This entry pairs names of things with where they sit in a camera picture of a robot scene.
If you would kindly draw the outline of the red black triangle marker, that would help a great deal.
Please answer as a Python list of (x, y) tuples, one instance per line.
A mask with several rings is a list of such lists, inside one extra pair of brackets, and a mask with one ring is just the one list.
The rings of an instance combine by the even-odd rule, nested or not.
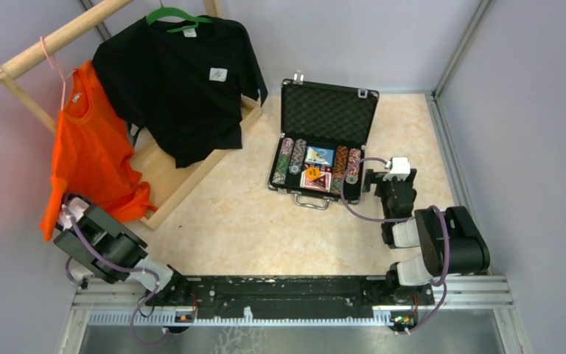
[(324, 174), (315, 180), (309, 180), (307, 182), (307, 188), (318, 190), (321, 192), (329, 192), (331, 184), (331, 175)]

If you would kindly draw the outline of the orange round dealer button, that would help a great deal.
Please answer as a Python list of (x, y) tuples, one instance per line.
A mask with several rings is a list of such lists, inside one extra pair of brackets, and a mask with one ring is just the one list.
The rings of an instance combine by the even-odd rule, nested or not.
[(310, 180), (315, 180), (321, 176), (321, 170), (319, 167), (308, 167), (305, 170), (305, 177)]

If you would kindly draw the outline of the blue playing card box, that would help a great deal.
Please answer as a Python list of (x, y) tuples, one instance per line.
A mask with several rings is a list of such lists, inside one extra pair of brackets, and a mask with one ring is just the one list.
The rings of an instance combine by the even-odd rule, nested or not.
[(320, 166), (331, 167), (335, 159), (335, 151), (333, 149), (317, 146), (308, 146), (305, 162)]

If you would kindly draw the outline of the clear round button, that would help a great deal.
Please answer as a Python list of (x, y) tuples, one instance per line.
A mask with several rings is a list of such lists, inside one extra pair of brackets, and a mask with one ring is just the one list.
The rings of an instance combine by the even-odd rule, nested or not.
[(334, 151), (323, 148), (311, 148), (307, 155), (307, 160), (312, 164), (332, 166)]

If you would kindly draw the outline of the black aluminium poker case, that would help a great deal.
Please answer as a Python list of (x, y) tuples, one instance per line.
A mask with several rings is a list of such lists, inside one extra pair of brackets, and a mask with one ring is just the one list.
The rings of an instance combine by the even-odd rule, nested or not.
[[(314, 83), (302, 80), (297, 74), (286, 78), (281, 84), (281, 118), (280, 134), (276, 155), (268, 176), (268, 189), (283, 194), (319, 198), (323, 201), (321, 209), (325, 210), (330, 203), (345, 198), (350, 204), (358, 204), (362, 192), (363, 163), (366, 154), (369, 134), (374, 115), (380, 100), (380, 93), (369, 88), (337, 86), (327, 83)], [(338, 195), (300, 187), (301, 174), (308, 167), (319, 167), (332, 174), (331, 167), (306, 163), (304, 156), (301, 172), (292, 174), (287, 171), (283, 184), (273, 184), (271, 179), (275, 172), (276, 160), (283, 138), (303, 139), (308, 146), (329, 148), (336, 151), (338, 146), (346, 146), (361, 150), (359, 164), (359, 180), (356, 184), (348, 184), (343, 173), (343, 183)]]

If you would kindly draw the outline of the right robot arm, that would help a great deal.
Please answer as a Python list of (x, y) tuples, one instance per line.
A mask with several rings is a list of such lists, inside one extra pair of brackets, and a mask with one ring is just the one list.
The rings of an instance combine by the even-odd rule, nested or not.
[(403, 180), (367, 170), (363, 182), (365, 192), (376, 187), (374, 194), (382, 205), (383, 243), (390, 249), (420, 250), (409, 260), (393, 263), (383, 282), (371, 282), (368, 296), (382, 301), (430, 304), (432, 281), (446, 280), (452, 274), (482, 274), (490, 265), (489, 249), (466, 207), (413, 208), (415, 177), (415, 170)]

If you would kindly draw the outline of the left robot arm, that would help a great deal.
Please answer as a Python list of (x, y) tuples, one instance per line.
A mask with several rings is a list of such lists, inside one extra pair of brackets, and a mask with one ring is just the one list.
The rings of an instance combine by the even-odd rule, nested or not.
[(154, 260), (147, 244), (96, 205), (62, 206), (54, 244), (94, 276), (114, 284), (137, 281), (152, 296), (148, 306), (189, 305), (187, 278), (170, 265)]

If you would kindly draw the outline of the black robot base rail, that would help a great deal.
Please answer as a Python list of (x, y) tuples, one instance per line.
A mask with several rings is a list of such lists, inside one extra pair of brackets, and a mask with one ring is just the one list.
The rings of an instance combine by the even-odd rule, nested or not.
[(198, 319), (368, 319), (375, 306), (434, 305), (429, 285), (405, 287), (382, 276), (180, 277), (148, 306), (196, 307)]

